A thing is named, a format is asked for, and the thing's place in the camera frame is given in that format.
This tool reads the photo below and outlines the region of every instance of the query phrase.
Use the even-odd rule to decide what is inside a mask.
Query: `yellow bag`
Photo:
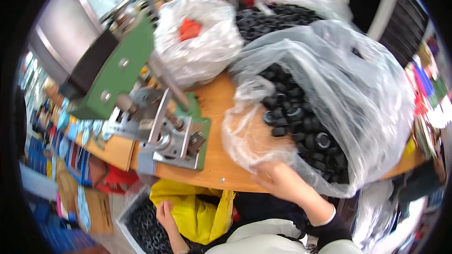
[[[197,194],[217,196],[220,203],[217,207],[204,202]],[[152,185],[149,199],[155,206],[164,200],[171,201],[174,205],[171,214],[180,234],[193,242],[207,245],[225,234],[232,224],[233,191],[160,179]]]

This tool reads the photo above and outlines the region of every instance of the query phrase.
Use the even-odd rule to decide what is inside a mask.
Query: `bolt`
[[[119,60],[119,67],[124,69],[129,64],[129,60],[122,58]]]
[[[101,99],[103,102],[107,102],[107,101],[110,99],[110,97],[111,97],[111,94],[110,94],[109,91],[103,91],[103,92],[101,93],[101,95],[100,95],[100,99]]]

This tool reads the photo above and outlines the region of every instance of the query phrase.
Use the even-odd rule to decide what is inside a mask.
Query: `wooden workbench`
[[[222,73],[214,81],[196,88],[201,115],[212,120],[209,138],[207,141],[206,161],[204,170],[194,171],[179,168],[164,163],[158,163],[155,176],[164,179],[172,179],[182,183],[203,186],[215,189],[227,189],[247,192],[266,192],[265,189],[254,183],[251,174],[235,164],[223,149],[221,127],[224,112],[234,107],[233,96],[235,85],[229,80],[227,73]],[[81,145],[82,134],[77,136],[76,143]],[[127,171],[137,169],[138,143],[113,136],[106,144],[104,150],[98,149],[92,140],[85,149],[101,160]],[[403,174],[425,162],[420,148],[404,155],[400,162],[381,179],[391,178]]]

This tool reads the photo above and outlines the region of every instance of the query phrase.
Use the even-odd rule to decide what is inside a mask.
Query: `pile of black rubber parts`
[[[126,227],[132,237],[148,254],[172,254],[168,235],[155,217],[154,204],[145,199],[143,203],[133,211]]]
[[[267,16],[256,7],[237,12],[235,20],[245,44],[272,31],[323,20],[313,10],[294,4],[271,4],[268,7],[275,15]]]
[[[272,135],[291,133],[298,155],[329,183],[348,184],[347,159],[333,136],[315,116],[302,88],[288,70],[278,64],[259,73],[274,83],[276,92],[262,100],[267,108],[263,121],[273,126]]]

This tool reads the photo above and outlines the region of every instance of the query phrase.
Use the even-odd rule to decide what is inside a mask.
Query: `white plastic bag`
[[[352,235],[359,248],[371,249],[391,231],[396,211],[396,204],[389,200],[393,190],[390,179],[372,183],[361,190]]]
[[[155,50],[183,88],[214,78],[242,50],[235,10],[228,2],[173,0],[165,3],[159,14]],[[186,17],[199,22],[201,31],[180,42],[178,30]]]
[[[344,0],[255,0],[254,5],[261,8],[268,9],[268,11],[272,12],[268,7],[263,6],[262,4],[269,5],[271,3],[281,3],[281,4],[296,4],[301,7],[305,7],[311,10],[314,10],[317,14],[325,19],[329,20],[341,20],[343,22],[350,23],[353,19],[353,14],[350,11],[350,8],[345,3]]]
[[[352,53],[356,48],[364,60]],[[319,121],[348,159],[349,184],[328,183],[289,137],[273,138],[259,103],[274,92],[259,72],[273,63],[290,71]],[[225,112],[223,146],[240,166],[269,160],[291,164],[320,194],[352,197],[400,160],[413,122],[414,94],[403,68],[381,44],[337,20],[266,34],[248,44],[230,71],[239,87]]]

